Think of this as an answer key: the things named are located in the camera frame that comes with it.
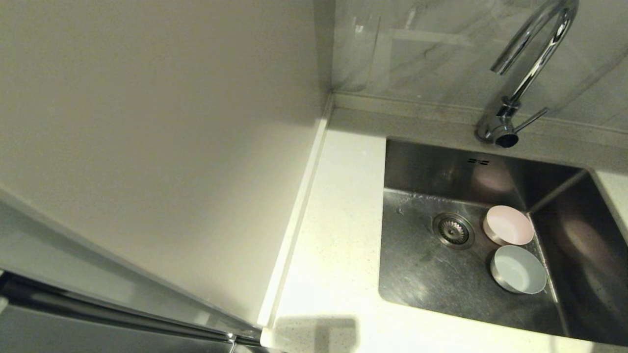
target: backsplash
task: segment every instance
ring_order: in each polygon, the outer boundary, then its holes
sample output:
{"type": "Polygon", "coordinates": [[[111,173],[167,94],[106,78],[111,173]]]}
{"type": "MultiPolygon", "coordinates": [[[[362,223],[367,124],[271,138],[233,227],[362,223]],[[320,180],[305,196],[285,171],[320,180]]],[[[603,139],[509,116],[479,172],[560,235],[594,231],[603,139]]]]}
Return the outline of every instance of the backsplash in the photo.
{"type": "MultiPolygon", "coordinates": [[[[499,56],[542,0],[337,0],[336,91],[494,111],[548,37],[504,76],[499,56]]],[[[566,39],[522,98],[551,119],[628,132],[628,1],[580,1],[566,39]]]]}

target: stainless steel sink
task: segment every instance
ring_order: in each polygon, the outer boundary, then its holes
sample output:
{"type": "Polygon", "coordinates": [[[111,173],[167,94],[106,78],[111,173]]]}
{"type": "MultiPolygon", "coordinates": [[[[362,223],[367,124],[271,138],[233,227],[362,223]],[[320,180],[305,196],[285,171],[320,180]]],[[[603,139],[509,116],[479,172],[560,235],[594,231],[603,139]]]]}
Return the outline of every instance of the stainless steel sink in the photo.
{"type": "Polygon", "coordinates": [[[384,187],[383,299],[628,346],[628,247],[588,171],[389,140],[384,187]],[[498,204],[534,224],[525,248],[548,271],[541,293],[510,293],[490,275],[499,246],[481,224],[498,204]]]}

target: chrome faucet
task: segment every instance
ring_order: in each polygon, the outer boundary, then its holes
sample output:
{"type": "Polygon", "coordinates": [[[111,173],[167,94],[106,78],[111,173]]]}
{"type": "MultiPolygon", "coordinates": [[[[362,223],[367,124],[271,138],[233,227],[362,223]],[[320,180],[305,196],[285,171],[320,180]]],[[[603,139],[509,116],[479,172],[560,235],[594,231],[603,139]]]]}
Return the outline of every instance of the chrome faucet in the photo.
{"type": "Polygon", "coordinates": [[[512,38],[506,49],[497,58],[497,61],[490,68],[491,71],[504,75],[511,65],[517,60],[519,55],[526,49],[543,27],[554,16],[558,16],[558,21],[554,30],[545,45],[545,48],[536,59],[528,73],[523,77],[521,83],[512,96],[502,97],[502,107],[495,116],[485,116],[478,123],[475,135],[483,142],[495,143],[498,146],[509,148],[519,141],[517,133],[530,125],[533,121],[543,116],[549,111],[543,108],[520,126],[512,125],[512,117],[521,107],[521,96],[526,92],[532,81],[539,75],[545,64],[550,60],[558,45],[563,41],[565,35],[578,12],[578,0],[548,0],[539,7],[532,16],[523,24],[521,29],[512,38]]]}

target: silver handle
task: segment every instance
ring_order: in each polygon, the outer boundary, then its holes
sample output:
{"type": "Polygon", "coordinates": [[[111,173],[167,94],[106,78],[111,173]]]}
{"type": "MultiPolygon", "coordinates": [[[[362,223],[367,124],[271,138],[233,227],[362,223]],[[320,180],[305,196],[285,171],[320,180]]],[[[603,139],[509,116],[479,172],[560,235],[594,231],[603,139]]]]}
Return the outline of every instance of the silver handle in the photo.
{"type": "Polygon", "coordinates": [[[519,131],[523,130],[523,128],[525,128],[526,126],[532,124],[535,120],[537,120],[541,116],[545,115],[545,113],[547,113],[549,111],[550,110],[547,107],[541,109],[535,115],[531,116],[528,120],[522,122],[521,125],[519,125],[516,128],[514,128],[514,133],[518,133],[519,131]]]}

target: sink drain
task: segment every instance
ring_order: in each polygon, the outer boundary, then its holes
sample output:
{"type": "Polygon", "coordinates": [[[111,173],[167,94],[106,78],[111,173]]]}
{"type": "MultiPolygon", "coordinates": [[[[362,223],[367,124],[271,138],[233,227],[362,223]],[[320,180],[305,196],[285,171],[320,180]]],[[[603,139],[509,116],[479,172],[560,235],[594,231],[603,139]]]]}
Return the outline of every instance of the sink drain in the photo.
{"type": "Polygon", "coordinates": [[[455,249],[466,249],[473,244],[474,232],[469,222],[461,215],[444,213],[432,222],[434,234],[440,241],[455,249]]]}

